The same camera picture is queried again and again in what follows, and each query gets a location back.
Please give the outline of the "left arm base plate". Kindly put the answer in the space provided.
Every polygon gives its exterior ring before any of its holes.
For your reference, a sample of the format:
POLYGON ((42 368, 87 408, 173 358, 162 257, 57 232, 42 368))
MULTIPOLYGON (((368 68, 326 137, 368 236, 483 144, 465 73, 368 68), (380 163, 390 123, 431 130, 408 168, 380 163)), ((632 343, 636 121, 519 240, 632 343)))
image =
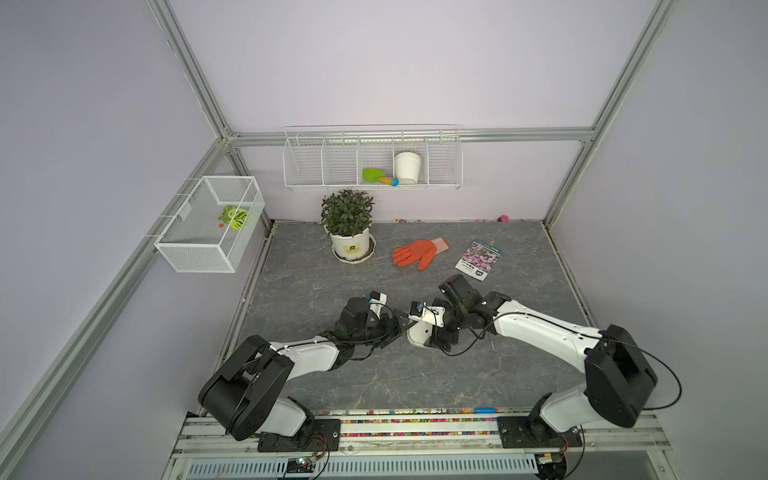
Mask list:
POLYGON ((336 452, 340 439, 340 420, 313 419, 290 437, 260 434, 257 450, 260 453, 336 452))

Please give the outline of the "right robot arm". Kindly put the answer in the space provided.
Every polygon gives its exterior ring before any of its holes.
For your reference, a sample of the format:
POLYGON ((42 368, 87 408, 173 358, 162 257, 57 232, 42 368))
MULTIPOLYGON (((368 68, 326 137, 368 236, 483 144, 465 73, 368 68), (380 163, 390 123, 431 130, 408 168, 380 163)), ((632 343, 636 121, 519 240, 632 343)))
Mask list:
POLYGON ((622 428, 636 424, 658 377, 624 328, 582 326, 499 292, 482 295, 461 274, 449 277, 439 290, 443 296, 433 304, 412 303, 411 344, 450 355, 463 331, 476 339, 497 335, 553 355, 582 374, 580 384, 537 401, 525 421, 531 436, 562 434, 599 420, 622 428))

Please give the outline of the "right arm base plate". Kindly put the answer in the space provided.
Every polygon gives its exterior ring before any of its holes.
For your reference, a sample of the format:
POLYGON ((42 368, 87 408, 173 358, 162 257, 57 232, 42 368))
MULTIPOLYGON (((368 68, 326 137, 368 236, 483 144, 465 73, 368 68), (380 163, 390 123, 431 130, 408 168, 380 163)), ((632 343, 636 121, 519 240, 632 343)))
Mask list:
POLYGON ((505 449, 548 449, 565 451, 580 448, 583 440, 578 428, 559 433, 541 421, 523 416, 501 416, 497 427, 505 449))

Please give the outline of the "white alarm device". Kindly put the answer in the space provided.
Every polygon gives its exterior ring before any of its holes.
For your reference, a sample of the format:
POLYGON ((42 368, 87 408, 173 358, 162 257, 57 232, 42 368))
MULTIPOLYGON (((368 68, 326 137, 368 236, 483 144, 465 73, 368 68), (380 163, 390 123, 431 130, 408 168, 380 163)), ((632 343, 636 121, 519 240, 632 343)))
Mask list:
POLYGON ((430 348, 434 325, 427 322, 416 322, 407 331, 408 342, 417 348, 430 348))

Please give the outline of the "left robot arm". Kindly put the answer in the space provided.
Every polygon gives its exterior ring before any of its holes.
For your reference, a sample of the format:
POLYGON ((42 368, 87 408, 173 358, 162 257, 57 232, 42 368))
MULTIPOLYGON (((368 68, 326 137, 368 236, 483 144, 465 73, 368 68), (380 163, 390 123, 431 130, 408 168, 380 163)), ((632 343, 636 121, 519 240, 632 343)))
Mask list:
POLYGON ((314 415, 282 394, 288 381, 336 370, 354 359, 356 348, 382 349, 412 325, 405 312, 387 305, 383 293, 353 297, 331 329, 310 339, 248 337, 204 384, 198 403, 237 441, 255 434, 308 439, 314 415))

